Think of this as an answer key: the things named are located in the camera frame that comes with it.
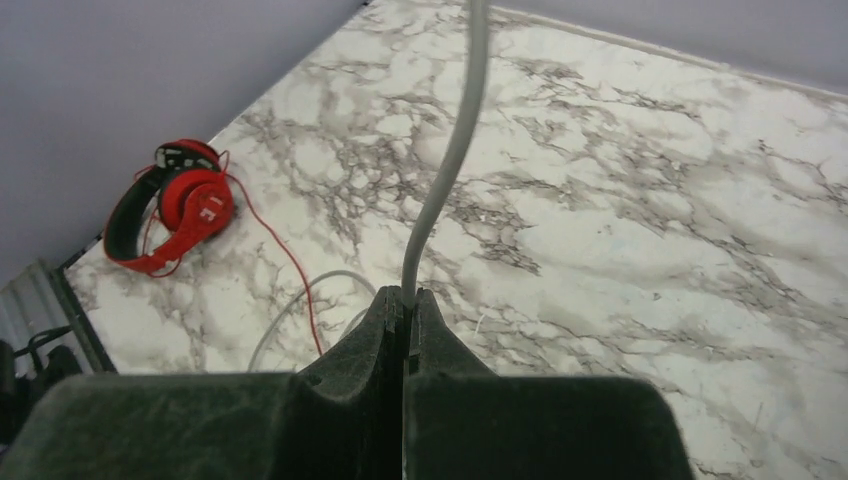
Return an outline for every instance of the black headband padding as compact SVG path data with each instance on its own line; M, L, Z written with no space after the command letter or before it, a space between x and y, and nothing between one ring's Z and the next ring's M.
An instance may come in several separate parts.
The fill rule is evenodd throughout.
M103 248L113 260L138 258L138 234L141 232L144 212L162 187L166 174L166 170L157 167L145 172L112 211L103 235Z

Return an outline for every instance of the white cable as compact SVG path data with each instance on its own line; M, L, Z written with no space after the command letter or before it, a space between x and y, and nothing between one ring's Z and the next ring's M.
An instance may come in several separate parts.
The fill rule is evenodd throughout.
M309 288L312 288L315 285L321 283L322 281L324 281L328 278L332 278L332 277L350 277L350 278L356 280L357 282L359 282L362 286L364 286L365 289L368 290L368 293L371 294L371 296L377 295L377 289L375 289L374 286L371 285L371 283L369 283L368 280L365 277L363 277L362 275L360 275L356 272L351 272L349 270L333 270L333 271L318 275L317 277L315 277L314 280L309 282ZM259 356L265 350L265 347L267 346L268 341L271 339L271 334L274 333L277 330L277 328L280 326L280 323L282 323L283 318L289 313L289 310L291 310L291 308L294 306L294 304L298 300L300 300L300 297L302 297L305 294L306 294L306 289L305 288L301 289L300 292L298 292L298 294L295 295L294 298L292 298L289 301L289 303L286 304L285 307L283 307L283 309L280 311L279 315L277 315L277 318L275 318L274 321L271 322L271 325L269 325L268 328L265 330L265 333L262 335L262 338L259 339L259 343L256 344L256 348L253 350L253 355L251 355L251 357L250 357L250 363L247 364L247 371L248 372L256 371L256 368L259 365ZM344 333L342 333L342 337L347 335L347 333L353 328L352 325L354 323L356 323L357 319L359 319L363 315L365 315L365 312L367 312L367 311L368 311L368 309L366 308L365 310L356 314L355 317L353 317L353 320L347 326Z
M445 205L453 188L459 169L465 161L465 154L471 144L477 117L483 104L483 94L486 87L486 68L489 62L489 2L488 0L468 0L468 62L465 73L465 91L456 115L456 125L453 128L445 158L430 193L421 206L421 212L415 219L412 235L406 244L401 273L401 301L407 310L415 306L415 284L418 281L418 263L424 252L424 245L433 230L433 225L439 218L439 213Z
M486 314L480 315L480 319L477 320L477 326L474 327L474 336L477 336L477 333L480 331L480 324L483 323L483 319L486 318Z

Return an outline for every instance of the black plastic object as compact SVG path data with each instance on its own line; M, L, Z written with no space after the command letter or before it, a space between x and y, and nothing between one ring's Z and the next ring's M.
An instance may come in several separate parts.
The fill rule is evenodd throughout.
M412 480L693 478L648 384L497 377L430 292L404 312L400 289L384 287L297 374L66 380L0 479L400 479L404 468Z
M57 383L82 373L82 368L73 351L67 345L54 347L47 354L45 367L39 357L38 348L49 343L69 328L54 329L37 334L29 341L29 346L12 352L12 347L0 341L0 444L8 445L17 436L33 406ZM15 357L30 355L36 366L35 377L18 377L15 373Z

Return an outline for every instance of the red headphones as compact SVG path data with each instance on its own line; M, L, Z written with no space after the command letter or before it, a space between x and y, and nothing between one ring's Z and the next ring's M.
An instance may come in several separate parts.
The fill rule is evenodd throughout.
M156 149L156 165L136 180L112 211L103 233L106 256L153 274L223 230L233 216L233 194L218 159L212 147L197 140L177 140ZM157 192L159 217L171 236L151 254L139 256L144 212Z

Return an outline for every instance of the marble countertop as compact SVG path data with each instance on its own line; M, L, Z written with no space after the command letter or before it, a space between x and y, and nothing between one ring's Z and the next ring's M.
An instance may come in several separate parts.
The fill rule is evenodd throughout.
M213 141L310 277L399 283L465 28L457 3L378 0ZM503 374L653 382L699 478L848 478L848 104L510 12L493 31L419 275L453 331ZM67 271L119 371L242 371L300 288L236 196L172 277L99 246ZM319 286L324 346L369 303ZM316 358L302 304L272 343L263 369Z

